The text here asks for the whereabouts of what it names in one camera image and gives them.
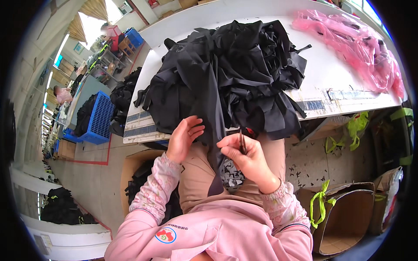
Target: white work table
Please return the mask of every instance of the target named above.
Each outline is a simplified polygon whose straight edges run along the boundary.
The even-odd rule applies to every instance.
[[[350,65],[339,59],[334,49],[327,47],[319,38],[292,29],[293,18],[288,16],[264,16],[236,20],[240,23],[253,23],[258,20],[268,23],[279,20],[296,49],[303,48],[308,44],[312,45],[312,48],[299,53],[308,61],[304,73],[305,78],[300,89],[285,91],[307,114],[305,119],[298,114],[299,120],[401,105],[401,99],[393,92],[378,94],[369,91],[367,84],[358,76],[358,73]],[[199,27],[212,29],[232,21],[227,20]],[[191,32],[192,30],[171,37],[171,39],[177,42],[187,38]],[[151,79],[162,65],[161,58],[167,52],[168,50],[163,43],[150,50],[136,83],[132,101],[137,99],[138,90],[144,90],[148,87]],[[168,139],[169,137],[168,134],[156,131],[151,115],[142,109],[142,105],[135,108],[133,102],[131,102],[125,126],[124,143],[150,142]]]

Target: red floor line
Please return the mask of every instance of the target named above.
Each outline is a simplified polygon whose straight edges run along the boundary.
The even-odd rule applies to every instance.
[[[78,203],[74,198],[73,198],[73,200],[74,200],[74,203],[76,203],[79,207],[81,207],[83,210],[84,210],[84,212],[87,212],[87,214],[90,214],[90,212],[89,211],[87,211],[87,209],[85,209],[82,205],[80,205],[80,203]],[[110,239],[112,239],[113,240],[113,235],[112,235],[112,230],[107,226],[107,225],[105,225],[105,224],[103,224],[102,222],[100,222],[100,220],[98,220],[97,218],[95,218],[94,217],[94,220],[97,222],[97,223],[99,223],[100,225],[102,225],[105,229],[107,229],[107,230],[109,230],[110,231]]]
[[[132,72],[132,68],[133,68],[133,65],[134,65],[134,64],[135,64],[135,62],[136,62],[136,58],[138,58],[139,53],[141,52],[142,47],[144,46],[144,44],[145,44],[145,42],[143,42],[143,43],[141,44],[141,46],[139,47],[139,51],[138,51],[138,53],[136,54],[135,60],[133,60],[133,63],[132,63],[131,69],[129,70],[128,75]]]
[[[112,141],[112,133],[110,134],[109,146],[107,147],[107,160],[106,161],[85,161],[85,160],[65,160],[65,161],[75,162],[75,163],[83,163],[83,164],[107,166],[109,164],[109,153],[110,153],[110,142],[111,141]]]

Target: woman's right hand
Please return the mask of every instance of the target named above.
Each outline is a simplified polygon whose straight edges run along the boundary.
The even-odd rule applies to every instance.
[[[234,161],[235,167],[241,170],[244,176],[258,185],[263,194],[276,191],[281,180],[276,177],[267,166],[260,142],[244,136],[247,146],[247,155],[243,155],[240,149],[240,134],[232,134],[217,143],[221,152]]]

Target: scissors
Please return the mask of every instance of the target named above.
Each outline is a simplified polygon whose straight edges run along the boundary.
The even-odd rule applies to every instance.
[[[240,152],[243,155],[247,155],[247,146],[245,145],[244,135],[242,134],[242,129],[240,129]]]

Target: pink plastic bag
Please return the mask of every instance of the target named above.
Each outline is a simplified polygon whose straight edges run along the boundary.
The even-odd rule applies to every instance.
[[[326,16],[316,10],[298,12],[292,26],[319,36],[350,64],[375,92],[390,88],[403,99],[404,86],[398,63],[371,27],[345,14]]]

